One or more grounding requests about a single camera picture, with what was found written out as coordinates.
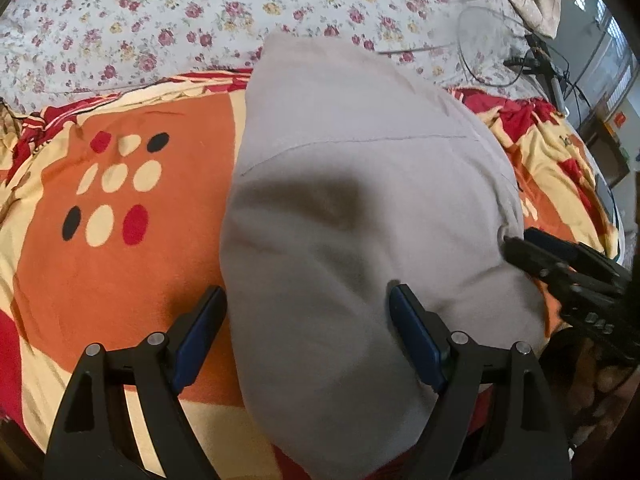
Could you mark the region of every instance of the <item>bed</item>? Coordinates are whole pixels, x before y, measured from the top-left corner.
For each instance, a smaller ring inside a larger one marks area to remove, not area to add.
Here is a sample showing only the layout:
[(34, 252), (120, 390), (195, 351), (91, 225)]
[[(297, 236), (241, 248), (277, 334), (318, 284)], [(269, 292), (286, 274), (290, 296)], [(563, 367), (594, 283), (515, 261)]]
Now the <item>bed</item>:
[[(470, 48), (467, 57), (476, 73), (481, 72), (482, 80), (489, 83), (485, 86), (470, 75), (459, 56), (456, 20), (469, 5), (489, 9), (492, 16), (501, 16), (510, 24), (501, 29), (510, 42), (498, 42), (495, 48), (482, 43)], [(500, 115), (507, 103), (541, 94), (535, 81), (525, 77), (510, 86), (491, 86), (513, 80), (513, 71), (502, 65), (505, 54), (527, 49), (519, 22), (508, 0), (12, 0), (0, 18), (0, 96), (12, 110), (2, 108), (0, 235), (4, 235), (4, 242), (0, 244), (11, 249), (4, 251), (2, 260), (0, 332), (3, 340), (12, 341), (14, 352), (4, 354), (0, 365), (4, 376), (18, 386), (2, 393), (3, 411), (19, 420), (44, 448), (57, 402), (87, 333), (106, 324), (112, 333), (103, 342), (122, 346), (113, 318), (95, 317), (91, 309), (87, 311), (91, 315), (84, 310), (73, 314), (76, 294), (82, 291), (100, 302), (98, 292), (105, 297), (116, 292), (116, 276), (127, 280), (126, 274), (117, 271), (120, 254), (111, 253), (116, 240), (121, 244), (119, 249), (140, 247), (149, 219), (156, 218), (154, 207), (169, 199), (172, 203), (189, 201), (191, 197), (184, 196), (176, 185), (188, 178), (188, 160), (193, 159), (198, 168), (194, 181), (204, 182), (210, 176), (204, 159), (191, 153), (196, 140), (180, 143), (171, 133), (167, 135), (171, 129), (180, 129), (180, 117), (194, 114), (202, 118), (202, 124), (183, 119), (186, 127), (196, 132), (210, 128), (220, 134), (216, 142), (204, 142), (203, 147), (218, 157), (220, 186), (228, 184), (224, 182), (242, 138), (244, 88), (267, 34), (280, 30), (300, 36), (337, 36), (357, 48), (387, 56), (402, 70), (434, 84), (474, 87), (474, 91), (495, 94), (502, 99), (499, 104), (487, 107), (484, 103), (474, 110), (487, 114), (483, 120), (492, 128), (495, 117), (489, 116), (496, 107)], [(507, 30), (520, 37), (513, 39)], [(221, 71), (220, 67), (234, 70)], [(473, 92), (454, 95), (466, 100)], [(158, 107), (172, 108), (178, 103), (188, 108), (174, 110), (175, 123), (162, 126), (154, 122)], [(526, 114), (533, 117), (534, 112)], [(67, 158), (69, 139), (76, 143), (71, 158)], [(179, 156), (184, 158), (181, 162), (172, 155), (172, 144), (179, 146)], [(109, 158), (118, 156), (129, 158), (125, 164)], [(165, 160), (159, 166), (162, 157)], [(60, 164), (69, 168), (69, 178), (58, 178)], [(97, 178), (102, 164), (110, 170)], [(172, 164), (178, 173), (174, 174), (174, 186), (167, 188), (162, 176), (171, 175)], [(165, 193), (160, 197), (159, 182)], [(123, 197), (116, 192), (125, 189), (125, 183), (132, 188), (127, 188)], [(154, 190), (151, 202), (137, 198), (139, 193), (146, 200)], [(185, 209), (204, 215), (210, 224), (219, 224), (224, 193), (204, 186), (193, 196), (215, 193), (220, 199), (215, 204), (202, 208), (189, 202)], [(526, 200), (523, 209), (531, 221), (538, 221), (537, 210)], [(194, 218), (172, 217), (172, 221), (180, 233), (202, 228), (202, 222)], [(620, 241), (612, 256), (624, 253), (621, 226), (618, 231)], [(212, 237), (216, 244), (215, 230), (200, 234)], [(174, 250), (182, 251), (171, 243), (156, 240), (165, 244), (162, 249), (137, 256), (141, 268), (145, 258), (152, 258), (158, 279), (170, 280), (153, 292), (131, 284), (135, 294), (121, 298), (125, 302), (123, 314), (131, 313), (126, 305), (132, 298), (161, 305), (131, 318), (124, 331), (128, 344), (190, 308), (206, 283), (222, 284), (217, 254), (203, 254), (191, 238), (177, 235), (176, 239), (176, 244), (186, 244), (198, 255), (194, 262), (185, 258), (178, 272), (169, 272), (157, 263), (171, 258)], [(86, 265), (53, 272), (59, 265), (60, 251), (71, 247), (78, 251), (77, 261)], [(99, 262), (94, 261), (97, 251), (101, 251)], [(199, 274), (202, 266), (210, 268)], [(114, 269), (112, 276), (107, 272), (100, 286), (88, 285), (108, 267)], [(19, 280), (15, 277), (18, 271)], [(189, 286), (176, 292), (183, 283)], [(70, 286), (76, 288), (73, 293)], [(51, 299), (54, 291), (59, 297), (55, 301)], [(34, 294), (40, 298), (40, 306), (35, 306)], [(65, 307), (64, 313), (57, 311), (65, 301), (70, 307)], [(111, 308), (108, 303), (100, 305), (105, 312)], [(222, 478), (305, 478), (296, 464), (260, 434), (243, 409), (228, 327), (222, 335), (214, 348), (216, 357), (207, 361), (204, 379), (184, 399), (196, 435)], [(145, 465), (161, 472), (145, 436), (135, 394), (129, 392), (127, 399)], [(208, 433), (212, 426), (219, 431)], [(244, 453), (242, 459), (238, 449)]]

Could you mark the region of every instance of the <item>yellow dot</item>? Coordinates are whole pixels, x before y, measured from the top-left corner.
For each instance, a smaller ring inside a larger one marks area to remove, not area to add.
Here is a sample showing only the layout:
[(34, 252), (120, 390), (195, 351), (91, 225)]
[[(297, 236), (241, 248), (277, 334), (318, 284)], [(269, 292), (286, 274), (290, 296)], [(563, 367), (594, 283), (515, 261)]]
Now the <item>yellow dot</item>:
[(103, 204), (96, 209), (86, 223), (86, 242), (91, 247), (99, 247), (105, 243), (113, 229), (113, 210)]
[(132, 153), (142, 142), (142, 138), (139, 135), (128, 135), (118, 139), (118, 151), (120, 155), (127, 156)]
[(102, 189), (105, 193), (113, 193), (124, 184), (128, 173), (126, 164), (113, 164), (102, 174)]
[(76, 191), (76, 195), (82, 195), (85, 193), (89, 186), (94, 181), (95, 175), (98, 173), (98, 163), (89, 166), (89, 168), (84, 172), (84, 175), (80, 179), (80, 184), (78, 184), (78, 190)]
[(160, 180), (162, 166), (157, 160), (148, 160), (138, 168), (133, 176), (133, 187), (136, 191), (149, 191)]

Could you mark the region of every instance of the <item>red oval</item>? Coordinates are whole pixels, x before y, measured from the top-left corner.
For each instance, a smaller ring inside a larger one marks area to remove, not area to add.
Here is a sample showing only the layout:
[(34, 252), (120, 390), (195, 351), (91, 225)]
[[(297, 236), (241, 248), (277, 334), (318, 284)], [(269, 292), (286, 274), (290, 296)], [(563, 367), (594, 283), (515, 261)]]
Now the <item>red oval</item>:
[(145, 237), (149, 213), (143, 205), (133, 206), (122, 221), (122, 239), (127, 245), (136, 245)]
[(109, 132), (99, 131), (95, 134), (95, 137), (91, 139), (89, 146), (95, 153), (102, 153), (107, 149), (107, 146), (111, 142), (111, 134)]

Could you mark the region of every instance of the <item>gray fabric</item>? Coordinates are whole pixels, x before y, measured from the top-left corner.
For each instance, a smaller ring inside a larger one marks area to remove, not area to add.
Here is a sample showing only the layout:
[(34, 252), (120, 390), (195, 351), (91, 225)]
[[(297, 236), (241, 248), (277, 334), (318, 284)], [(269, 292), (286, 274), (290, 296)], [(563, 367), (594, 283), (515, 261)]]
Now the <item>gray fabric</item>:
[(453, 97), (330, 38), (270, 36), (222, 227), (244, 402), (314, 478), (362, 478), (411, 447), (423, 391), (385, 309), (408, 283), (450, 329), (543, 343), (535, 286), (500, 257), (522, 235), (513, 170)]

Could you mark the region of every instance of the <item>patterned blanket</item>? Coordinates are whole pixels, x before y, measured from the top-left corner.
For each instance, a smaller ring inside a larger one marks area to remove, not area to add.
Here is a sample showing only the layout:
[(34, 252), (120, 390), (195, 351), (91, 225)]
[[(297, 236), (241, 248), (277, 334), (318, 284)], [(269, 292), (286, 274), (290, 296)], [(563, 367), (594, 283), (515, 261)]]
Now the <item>patterned blanket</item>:
[[(218, 239), (248, 79), (189, 73), (30, 116), (0, 105), (0, 410), (41, 448), (87, 343), (133, 346), (223, 285)], [(526, 225), (611, 254), (584, 147), (550, 105), (453, 95), (504, 146)], [(552, 332), (553, 304), (548, 318)], [(161, 473), (126, 396), (143, 462)], [(227, 323), (181, 402), (221, 478), (308, 478), (245, 411)]]

